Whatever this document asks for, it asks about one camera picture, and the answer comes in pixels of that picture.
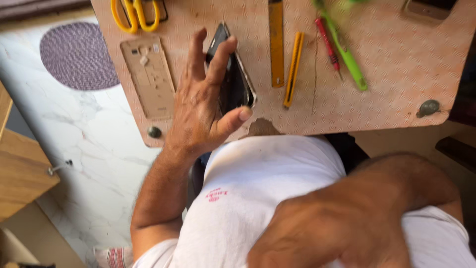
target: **green toothbrush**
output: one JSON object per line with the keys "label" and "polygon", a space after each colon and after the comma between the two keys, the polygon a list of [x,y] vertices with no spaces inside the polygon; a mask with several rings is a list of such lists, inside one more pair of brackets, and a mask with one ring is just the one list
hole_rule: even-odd
{"label": "green toothbrush", "polygon": [[329,28],[329,31],[332,35],[334,44],[337,47],[337,50],[339,51],[340,55],[342,56],[342,60],[346,64],[347,68],[349,69],[350,74],[352,75],[352,78],[354,78],[355,82],[357,83],[357,86],[359,87],[361,91],[366,91],[368,89],[367,82],[365,81],[365,78],[362,75],[362,72],[360,71],[360,68],[357,65],[357,62],[354,59],[354,56],[352,56],[352,53],[350,53],[350,50],[347,49],[347,47],[341,42],[336,26],[334,25],[329,14],[326,11],[324,0],[311,0],[311,2],[314,4],[317,10],[321,12],[321,16],[326,18],[327,27]]}

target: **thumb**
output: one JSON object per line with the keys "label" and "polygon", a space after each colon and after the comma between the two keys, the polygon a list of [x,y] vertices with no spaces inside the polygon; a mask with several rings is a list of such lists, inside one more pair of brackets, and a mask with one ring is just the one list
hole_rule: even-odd
{"label": "thumb", "polygon": [[253,112],[248,106],[241,106],[229,111],[217,122],[217,137],[226,140],[226,138],[238,130],[252,114]]}

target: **white t-shirt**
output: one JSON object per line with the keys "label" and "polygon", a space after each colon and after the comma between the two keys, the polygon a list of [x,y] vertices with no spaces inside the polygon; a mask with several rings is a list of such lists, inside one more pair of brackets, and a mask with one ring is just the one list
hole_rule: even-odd
{"label": "white t-shirt", "polygon": [[[210,157],[180,237],[158,243],[133,267],[245,268],[281,201],[345,175],[337,152],[323,139],[263,136],[223,145]],[[465,228],[442,210],[407,213],[402,224],[415,268],[476,268]]]}

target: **man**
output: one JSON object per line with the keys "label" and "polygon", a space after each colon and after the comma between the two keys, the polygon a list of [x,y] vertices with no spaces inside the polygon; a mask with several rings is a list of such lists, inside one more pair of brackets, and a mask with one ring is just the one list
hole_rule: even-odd
{"label": "man", "polygon": [[[205,74],[206,35],[202,29],[191,40],[173,126],[137,199],[134,267],[476,267],[458,190],[422,157],[389,155],[346,176],[323,138],[248,137],[221,146],[251,110],[217,117],[237,39],[220,44]],[[213,150],[182,224],[188,170]]]}

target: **red screwdriver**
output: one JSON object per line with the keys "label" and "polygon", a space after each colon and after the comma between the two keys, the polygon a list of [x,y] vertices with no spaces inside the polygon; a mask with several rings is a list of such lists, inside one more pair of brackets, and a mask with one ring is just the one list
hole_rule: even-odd
{"label": "red screwdriver", "polygon": [[334,66],[334,70],[337,71],[339,74],[340,79],[342,80],[342,75],[340,74],[340,65],[339,65],[339,58],[337,55],[334,53],[334,49],[332,48],[332,45],[327,38],[326,34],[326,28],[324,27],[324,17],[320,17],[319,19],[316,20],[317,27],[319,28],[319,32],[321,32],[322,38],[324,39],[324,42],[326,42],[326,47],[327,47],[327,53],[329,54],[329,59],[332,65]]}

